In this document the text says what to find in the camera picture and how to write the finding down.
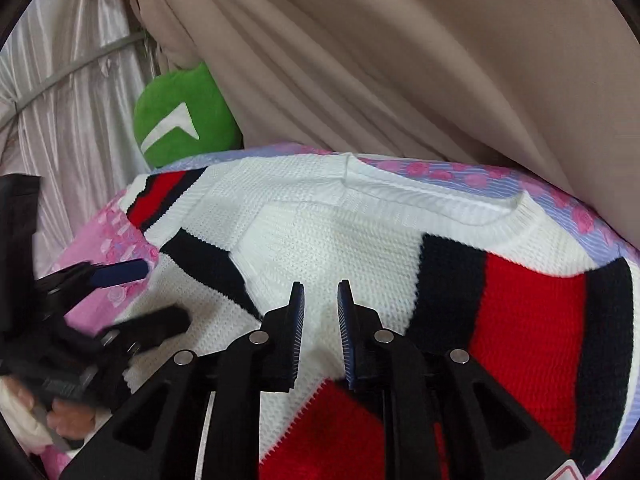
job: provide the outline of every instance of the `black clamp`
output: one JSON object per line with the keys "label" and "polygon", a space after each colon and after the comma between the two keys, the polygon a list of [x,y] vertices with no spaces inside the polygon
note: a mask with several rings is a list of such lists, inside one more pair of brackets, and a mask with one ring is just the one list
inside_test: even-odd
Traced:
{"label": "black clamp", "polygon": [[[123,373],[131,357],[185,332],[191,321],[174,305],[95,336],[67,325],[65,314],[96,288],[141,280],[148,265],[82,262],[36,281],[32,237],[38,190],[37,177],[0,178],[0,375],[17,377],[33,393],[33,413],[46,426],[56,397],[117,410],[130,396]],[[62,450],[82,445],[49,433]]]}
{"label": "black clamp", "polygon": [[[558,443],[463,349],[420,352],[378,313],[338,286],[346,376],[356,393],[382,396],[386,480],[545,480],[562,466]],[[442,429],[444,441],[436,438]]]}
{"label": "black clamp", "polygon": [[[111,417],[62,480],[191,480],[205,439],[202,478],[257,480],[260,392],[288,392],[298,374],[304,288],[226,350],[176,352]],[[210,424],[207,406],[215,392]]]}

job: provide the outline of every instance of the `silver bolt head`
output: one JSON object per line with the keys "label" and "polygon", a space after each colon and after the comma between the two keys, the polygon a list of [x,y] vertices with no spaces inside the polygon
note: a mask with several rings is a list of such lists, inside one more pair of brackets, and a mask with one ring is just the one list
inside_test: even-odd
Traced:
{"label": "silver bolt head", "polygon": [[468,354],[468,352],[466,352],[462,348],[456,348],[455,350],[452,350],[449,353],[449,357],[451,357],[451,360],[453,362],[461,364],[461,365],[466,364],[466,363],[469,362],[469,354]]}
{"label": "silver bolt head", "polygon": [[116,339],[119,334],[119,330],[109,330],[100,341],[102,346],[107,346],[111,341]]}
{"label": "silver bolt head", "polygon": [[140,343],[136,341],[129,347],[129,349],[127,350],[127,354],[133,357],[135,354],[137,354],[140,351],[140,348],[141,348]]}
{"label": "silver bolt head", "polygon": [[391,343],[394,340],[394,333],[391,330],[378,330],[373,335],[373,339],[379,343]]}
{"label": "silver bolt head", "polygon": [[180,350],[174,355],[174,363],[178,366],[188,365],[191,361],[193,361],[193,354],[188,350]]}
{"label": "silver bolt head", "polygon": [[254,345],[262,345],[265,344],[269,340],[269,334],[267,334],[264,330],[256,330],[255,332],[251,332],[249,336],[249,341],[251,341]]}

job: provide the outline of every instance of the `sweater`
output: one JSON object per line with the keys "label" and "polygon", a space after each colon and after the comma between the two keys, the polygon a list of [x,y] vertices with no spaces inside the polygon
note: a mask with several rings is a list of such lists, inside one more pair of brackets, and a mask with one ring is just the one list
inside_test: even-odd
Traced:
{"label": "sweater", "polygon": [[380,421],[334,382],[343,278],[420,349],[468,349],[586,474],[619,447],[638,378],[638,269],[593,269],[525,192],[480,198],[351,155],[303,155],[141,176],[120,206],[161,251],[124,317],[174,301],[193,316],[135,359],[133,390],[180,348],[226,348],[305,285],[296,387],[262,394],[264,478],[382,478]]}

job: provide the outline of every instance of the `gray cable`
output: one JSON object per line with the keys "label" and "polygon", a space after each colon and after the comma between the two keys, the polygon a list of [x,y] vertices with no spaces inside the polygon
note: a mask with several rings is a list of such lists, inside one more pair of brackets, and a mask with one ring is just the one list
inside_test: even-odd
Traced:
{"label": "gray cable", "polygon": [[0,132],[4,129],[7,124],[17,116],[21,111],[23,111],[27,106],[29,106],[33,101],[35,101],[38,97],[40,97],[44,92],[49,90],[52,86],[56,85],[60,81],[62,81],[68,75],[77,72],[81,68],[84,68],[88,64],[94,62],[96,59],[100,59],[101,57],[106,56],[107,54],[111,54],[121,48],[125,48],[130,44],[137,43],[138,41],[144,40],[146,37],[146,32],[141,30],[140,32],[135,32],[133,34],[129,34],[124,38],[120,38],[119,40],[113,41],[113,43],[106,44],[104,47],[95,50],[94,52],[88,54],[87,56],[82,56],[79,59],[76,59],[69,65],[65,66],[60,72],[57,72],[49,77],[47,77],[42,83],[40,83],[36,88],[28,92],[22,99],[18,102],[14,102],[14,111],[9,113],[2,119],[0,119]]}

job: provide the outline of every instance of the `black knit stripe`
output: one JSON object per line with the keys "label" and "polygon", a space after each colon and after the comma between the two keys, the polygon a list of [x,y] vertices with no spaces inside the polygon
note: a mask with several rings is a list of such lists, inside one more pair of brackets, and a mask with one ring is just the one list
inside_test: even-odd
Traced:
{"label": "black knit stripe", "polygon": [[146,219],[146,221],[142,222],[140,230],[144,233],[153,224],[155,224],[174,204],[174,202],[200,178],[206,169],[207,168],[200,168],[198,170],[189,170],[185,172],[173,189],[164,197],[158,209],[148,219]]}
{"label": "black knit stripe", "polygon": [[633,285],[625,259],[587,272],[586,289],[572,447],[585,476],[614,445],[625,410],[634,346]]}
{"label": "black knit stripe", "polygon": [[244,288],[244,279],[231,261],[229,251],[207,244],[180,229],[160,249],[194,280],[224,294],[257,320],[262,316]]}
{"label": "black knit stripe", "polygon": [[486,253],[422,236],[414,315],[405,335],[423,352],[468,348],[484,289]]}
{"label": "black knit stripe", "polygon": [[127,208],[127,216],[129,215],[129,213],[131,213],[131,211],[133,211],[133,208],[136,206],[136,203],[138,202],[138,200],[140,200],[140,198],[142,198],[143,196],[148,195],[151,192],[151,190],[154,187],[154,182],[156,181],[156,178],[158,178],[157,174],[149,175],[146,178],[145,189],[143,189],[140,193],[138,193],[138,196],[136,197],[136,199]]}

